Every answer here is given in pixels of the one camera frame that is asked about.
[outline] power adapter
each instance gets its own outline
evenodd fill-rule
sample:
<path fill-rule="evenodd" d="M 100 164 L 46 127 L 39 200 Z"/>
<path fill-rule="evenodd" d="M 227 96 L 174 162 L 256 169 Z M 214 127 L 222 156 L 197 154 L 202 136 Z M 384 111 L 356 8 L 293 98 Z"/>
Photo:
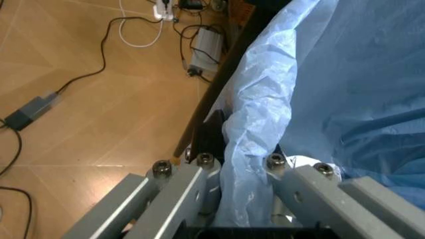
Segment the power adapter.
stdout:
<path fill-rule="evenodd" d="M 15 130 L 23 130 L 44 113 L 51 109 L 52 103 L 57 98 L 56 93 L 51 93 L 47 97 L 37 96 L 30 102 L 11 113 L 4 121 L 6 125 Z"/>

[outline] white cable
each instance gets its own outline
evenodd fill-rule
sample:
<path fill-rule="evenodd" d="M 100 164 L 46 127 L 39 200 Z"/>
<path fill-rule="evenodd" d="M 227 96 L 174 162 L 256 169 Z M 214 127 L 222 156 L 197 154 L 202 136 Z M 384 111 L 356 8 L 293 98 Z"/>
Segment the white cable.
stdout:
<path fill-rule="evenodd" d="M 122 7 L 121 0 L 119 0 L 119 9 L 121 9 L 122 16 L 123 16 L 123 17 L 126 17 L 126 16 L 125 16 L 124 8 Z M 127 44 L 127 45 L 129 45 L 129 46 L 132 46 L 132 47 L 137 47 L 137 48 L 146 48 L 146 47 L 149 47 L 149 46 L 151 46 L 151 45 L 155 44 L 155 42 L 158 40 L 158 38 L 159 38 L 159 36 L 161 35 L 161 32 L 162 32 L 162 24 L 163 24 L 164 20 L 162 20 L 162 21 L 161 21 L 161 23 L 160 23 L 159 31 L 158 31 L 158 35 L 156 35 L 155 39 L 153 39 L 153 41 L 152 41 L 151 43 L 148 43 L 148 44 L 146 44 L 146 45 L 135 45 L 135 44 L 131 44 L 131 43 L 129 43 L 128 41 L 126 41 L 126 40 L 124 39 L 124 37 L 122 36 L 122 26 L 124 26 L 124 22 L 125 22 L 125 19 L 124 19 L 124 20 L 122 20 L 122 21 L 121 21 L 121 23 L 119 24 L 119 31 L 118 31 L 118 32 L 119 32 L 119 37 L 121 38 L 121 40 L 122 40 L 125 44 Z"/>

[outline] plastic sheet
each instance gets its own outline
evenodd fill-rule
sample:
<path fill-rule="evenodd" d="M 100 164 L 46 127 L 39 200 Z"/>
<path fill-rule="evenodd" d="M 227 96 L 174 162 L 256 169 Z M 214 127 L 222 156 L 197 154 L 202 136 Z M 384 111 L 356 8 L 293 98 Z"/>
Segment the plastic sheet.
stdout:
<path fill-rule="evenodd" d="M 425 1 L 340 1 L 298 67 L 281 147 L 425 209 Z"/>
<path fill-rule="evenodd" d="M 292 0 L 276 15 L 213 107 L 229 117 L 216 225 L 269 224 L 263 158 L 282 135 L 287 155 L 371 176 L 425 208 L 424 10 L 423 0 Z"/>
<path fill-rule="evenodd" d="M 293 0 L 249 46 L 214 109 L 229 116 L 220 181 L 222 199 L 217 226 L 266 226 L 270 223 L 272 189 L 264 157 L 281 139 L 291 119 L 290 100 L 297 76 L 296 28 L 305 21 L 315 27 L 303 40 L 306 57 L 329 22 L 335 0 Z"/>

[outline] screw head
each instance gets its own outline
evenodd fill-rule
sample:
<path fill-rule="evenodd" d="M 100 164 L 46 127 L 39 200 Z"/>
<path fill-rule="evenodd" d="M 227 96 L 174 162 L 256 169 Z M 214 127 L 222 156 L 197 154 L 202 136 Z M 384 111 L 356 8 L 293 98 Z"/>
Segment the screw head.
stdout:
<path fill-rule="evenodd" d="M 272 153 L 266 159 L 266 165 L 269 169 L 283 169 L 286 164 L 286 158 L 279 153 Z"/>
<path fill-rule="evenodd" d="M 189 162 L 190 158 L 191 158 L 191 148 L 186 148 L 184 151 L 185 154 L 185 161 Z"/>
<path fill-rule="evenodd" d="M 333 175 L 333 168 L 326 163 L 316 163 L 313 168 L 326 177 L 332 177 Z"/>
<path fill-rule="evenodd" d="M 214 167 L 214 156 L 210 153 L 200 153 L 196 156 L 196 165 L 203 169 Z"/>
<path fill-rule="evenodd" d="M 172 166 L 168 160 L 156 161 L 152 166 L 152 173 L 155 178 L 168 178 L 171 176 Z"/>

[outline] wooden floor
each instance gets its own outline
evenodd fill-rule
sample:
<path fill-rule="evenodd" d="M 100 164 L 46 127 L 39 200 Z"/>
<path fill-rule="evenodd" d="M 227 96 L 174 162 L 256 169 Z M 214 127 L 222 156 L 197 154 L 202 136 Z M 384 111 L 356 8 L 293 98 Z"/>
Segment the wooden floor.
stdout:
<path fill-rule="evenodd" d="M 152 19 L 152 4 L 145 0 L 123 5 L 129 16 Z M 118 0 L 4 0 L 0 116 L 97 70 L 107 23 L 120 15 Z M 198 21 L 183 15 L 177 27 Z M 126 174 L 144 174 L 154 161 L 170 158 L 208 87 L 185 75 L 171 23 L 164 23 L 157 44 L 146 49 L 124 45 L 117 26 L 105 45 L 106 70 L 70 86 L 52 110 L 21 132 L 22 154 L 0 178 L 0 185 L 32 195 L 29 238 L 59 238 Z M 135 20 L 126 24 L 124 36 L 143 44 L 158 28 Z M 13 133 L 0 130 L 1 166 L 16 149 Z M 0 239 L 22 238 L 25 197 L 0 191 L 0 206 Z"/>

